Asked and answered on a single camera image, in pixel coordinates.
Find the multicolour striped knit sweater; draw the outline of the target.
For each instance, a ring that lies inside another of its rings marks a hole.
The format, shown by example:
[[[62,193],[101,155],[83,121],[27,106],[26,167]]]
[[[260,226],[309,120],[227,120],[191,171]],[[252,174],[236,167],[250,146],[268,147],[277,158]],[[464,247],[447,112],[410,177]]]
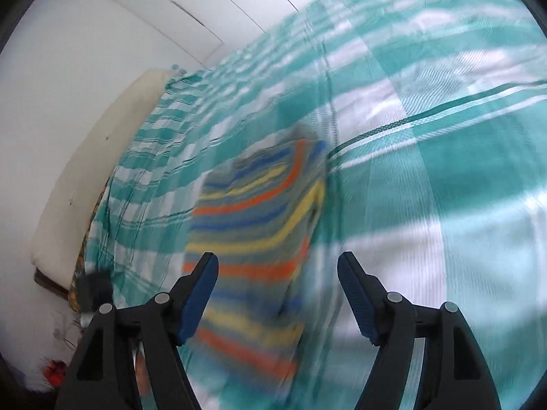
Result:
[[[184,271],[204,253],[219,263],[192,342],[264,388],[285,388],[298,370],[301,271],[323,209],[326,154],[325,141],[298,127],[231,159],[207,175],[190,219]]]

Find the teal white plaid bedspread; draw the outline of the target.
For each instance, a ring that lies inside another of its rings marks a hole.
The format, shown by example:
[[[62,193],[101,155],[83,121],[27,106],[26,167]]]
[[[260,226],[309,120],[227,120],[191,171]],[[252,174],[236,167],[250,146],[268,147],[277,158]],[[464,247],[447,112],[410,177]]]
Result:
[[[180,351],[207,409],[350,409],[375,357],[336,278],[351,251],[410,301],[461,307],[505,409],[546,370],[546,38],[519,0],[316,0],[213,69],[178,72],[108,180],[83,253],[117,306],[172,287],[208,176],[311,132],[322,214],[294,381]]]

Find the cream upholstered headboard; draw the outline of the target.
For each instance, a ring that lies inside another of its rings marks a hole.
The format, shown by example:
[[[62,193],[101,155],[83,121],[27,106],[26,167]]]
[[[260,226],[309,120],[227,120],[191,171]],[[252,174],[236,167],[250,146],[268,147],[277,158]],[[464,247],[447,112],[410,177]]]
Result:
[[[108,107],[56,180],[30,244],[34,280],[68,295],[85,232],[109,176],[158,104],[172,70],[149,69]]]

